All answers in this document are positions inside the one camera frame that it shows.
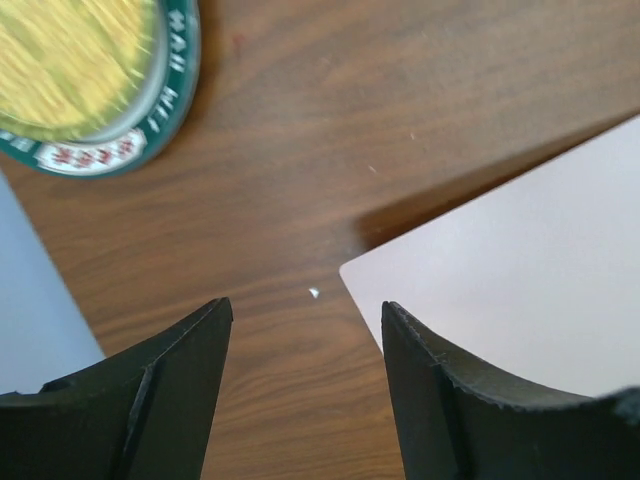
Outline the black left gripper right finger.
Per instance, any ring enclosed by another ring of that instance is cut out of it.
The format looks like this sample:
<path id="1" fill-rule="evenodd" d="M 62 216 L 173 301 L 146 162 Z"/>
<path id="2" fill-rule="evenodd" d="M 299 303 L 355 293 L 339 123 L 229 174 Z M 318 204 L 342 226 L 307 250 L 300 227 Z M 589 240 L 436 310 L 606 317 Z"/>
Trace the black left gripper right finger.
<path id="1" fill-rule="evenodd" d="M 396 302 L 381 310 L 408 479 L 636 479 L 639 390 L 587 397 L 510 374 Z"/>

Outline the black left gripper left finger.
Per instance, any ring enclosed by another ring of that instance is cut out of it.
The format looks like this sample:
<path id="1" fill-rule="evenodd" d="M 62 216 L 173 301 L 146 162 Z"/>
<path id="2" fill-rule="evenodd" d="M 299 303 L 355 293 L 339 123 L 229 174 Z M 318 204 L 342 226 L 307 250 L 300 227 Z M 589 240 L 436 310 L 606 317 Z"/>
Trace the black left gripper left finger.
<path id="1" fill-rule="evenodd" d="M 215 299 L 36 394 L 2 395 L 2 478 L 200 478 L 232 321 Z"/>

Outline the pink file folder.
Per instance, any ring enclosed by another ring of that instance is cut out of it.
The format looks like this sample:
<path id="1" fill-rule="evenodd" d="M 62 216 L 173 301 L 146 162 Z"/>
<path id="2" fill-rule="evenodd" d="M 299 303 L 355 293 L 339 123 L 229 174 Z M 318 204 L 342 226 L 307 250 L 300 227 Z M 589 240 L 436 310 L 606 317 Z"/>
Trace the pink file folder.
<path id="1" fill-rule="evenodd" d="M 394 301 L 514 375 L 639 382 L 639 122 L 630 119 L 345 264 L 375 339 Z"/>

